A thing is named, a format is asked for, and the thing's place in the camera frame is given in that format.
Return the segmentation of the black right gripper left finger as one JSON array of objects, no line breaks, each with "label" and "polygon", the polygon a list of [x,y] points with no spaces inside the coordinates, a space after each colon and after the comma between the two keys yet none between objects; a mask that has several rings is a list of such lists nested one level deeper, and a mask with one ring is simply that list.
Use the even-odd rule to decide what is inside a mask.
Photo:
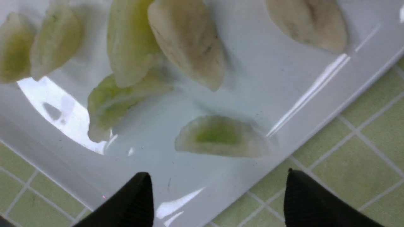
[{"label": "black right gripper left finger", "polygon": [[121,189],[76,227],[152,227],[154,221],[152,180],[138,172]]}]

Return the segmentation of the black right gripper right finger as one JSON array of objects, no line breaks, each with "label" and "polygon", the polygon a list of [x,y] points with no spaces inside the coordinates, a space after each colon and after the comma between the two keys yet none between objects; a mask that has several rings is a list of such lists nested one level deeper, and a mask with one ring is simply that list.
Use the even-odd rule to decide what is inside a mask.
[{"label": "black right gripper right finger", "polygon": [[289,169],[284,196],[287,227],[379,227],[300,170]]}]

